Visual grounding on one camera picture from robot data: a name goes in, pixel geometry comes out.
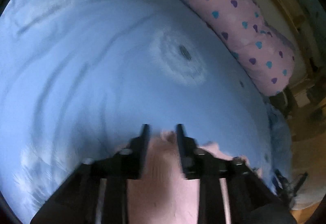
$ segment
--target bed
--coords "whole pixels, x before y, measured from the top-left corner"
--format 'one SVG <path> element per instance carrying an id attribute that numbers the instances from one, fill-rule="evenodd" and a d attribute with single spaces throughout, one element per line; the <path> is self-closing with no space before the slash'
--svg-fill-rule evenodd
<path id="1" fill-rule="evenodd" d="M 0 191 L 24 224 L 144 123 L 290 177 L 283 116 L 180 0 L 11 0 L 0 39 Z"/>

